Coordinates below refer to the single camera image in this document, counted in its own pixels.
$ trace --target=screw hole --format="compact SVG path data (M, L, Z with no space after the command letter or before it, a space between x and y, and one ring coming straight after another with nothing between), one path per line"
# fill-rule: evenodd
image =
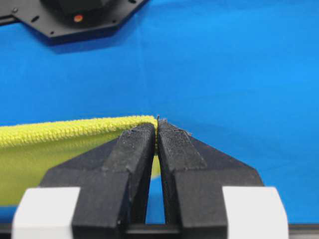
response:
M39 16L35 16L34 18L32 18L31 22L34 23L34 22L38 21L39 18L40 18Z

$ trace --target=black mounting bracket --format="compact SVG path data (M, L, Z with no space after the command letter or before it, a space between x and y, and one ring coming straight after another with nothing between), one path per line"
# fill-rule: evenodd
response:
M2 0L0 25L21 21L49 39L77 37L83 33L95 34L97 31L112 35L147 0L100 0L101 6L96 6L98 4L95 2L86 5L87 10L76 9L82 1L74 1L74 11L66 12L63 6L52 7L47 4L50 1L45 0Z

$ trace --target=blue tablecloth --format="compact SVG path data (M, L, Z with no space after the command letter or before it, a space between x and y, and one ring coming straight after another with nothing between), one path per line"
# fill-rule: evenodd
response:
M317 0L150 0L109 38L3 26L0 125L159 114L255 167L290 223L318 223L318 25Z

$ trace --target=yellow towel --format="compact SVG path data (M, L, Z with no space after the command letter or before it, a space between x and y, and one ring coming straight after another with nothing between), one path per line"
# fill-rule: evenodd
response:
M47 169L157 120L152 116L82 119L0 127L0 206L17 205ZM158 158L152 176L160 173Z

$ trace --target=black metal plate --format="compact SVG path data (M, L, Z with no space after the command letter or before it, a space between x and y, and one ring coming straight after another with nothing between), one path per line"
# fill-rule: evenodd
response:
M12 16L11 1L0 1L0 26L18 22L18 20Z
M96 26L85 25L85 21L74 24L60 18L44 6L40 0L12 0L13 16L35 28L48 38L71 36L88 31L105 30L114 32L147 0L116 0Z

